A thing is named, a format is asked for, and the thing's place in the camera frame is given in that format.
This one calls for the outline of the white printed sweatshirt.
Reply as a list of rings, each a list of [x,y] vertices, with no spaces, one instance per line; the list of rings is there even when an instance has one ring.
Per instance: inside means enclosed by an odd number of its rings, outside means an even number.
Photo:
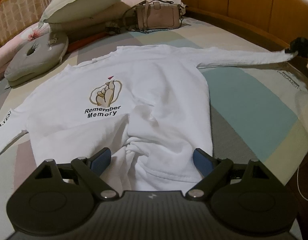
[[[125,46],[66,66],[0,123],[0,153],[23,134],[34,159],[69,163],[104,147],[102,179],[118,192],[188,191],[202,176],[193,152],[213,152],[201,69],[289,61],[293,54],[168,45]]]

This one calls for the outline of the wooden headboard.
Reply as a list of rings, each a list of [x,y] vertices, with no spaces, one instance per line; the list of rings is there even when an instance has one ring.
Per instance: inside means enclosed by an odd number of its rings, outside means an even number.
[[[182,0],[188,17],[201,19],[246,38],[265,38],[266,47],[284,47],[308,38],[308,0]]]

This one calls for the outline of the grey donut cushion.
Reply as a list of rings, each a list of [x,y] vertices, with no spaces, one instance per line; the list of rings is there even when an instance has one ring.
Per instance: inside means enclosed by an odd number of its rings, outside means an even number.
[[[61,63],[69,39],[64,32],[47,33],[23,46],[5,70],[11,87],[21,85]]]

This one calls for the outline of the red flat item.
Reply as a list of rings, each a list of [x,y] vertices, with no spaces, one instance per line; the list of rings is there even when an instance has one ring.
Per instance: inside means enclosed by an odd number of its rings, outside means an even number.
[[[95,34],[95,35],[92,35],[92,36],[89,36],[89,37],[86,37],[86,38],[82,38],[80,40],[77,40],[75,42],[70,42],[69,45],[68,45],[68,49],[67,49],[67,53],[72,53],[73,51],[76,51],[90,43],[93,43],[99,39],[102,39],[104,37],[107,37],[108,36],[108,33],[106,32],[101,32],[101,33],[98,33],[98,34]]]

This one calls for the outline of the beige leather handbag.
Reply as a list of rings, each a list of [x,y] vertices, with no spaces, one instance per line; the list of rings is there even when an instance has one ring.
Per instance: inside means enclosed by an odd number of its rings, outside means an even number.
[[[122,17],[126,29],[141,33],[178,29],[183,22],[185,7],[173,1],[142,1],[131,7]]]

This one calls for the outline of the green cream pillow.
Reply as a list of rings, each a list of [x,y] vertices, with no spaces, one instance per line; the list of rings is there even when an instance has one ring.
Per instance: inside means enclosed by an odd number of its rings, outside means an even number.
[[[38,28],[45,23],[64,23],[89,18],[121,0],[51,0]]]

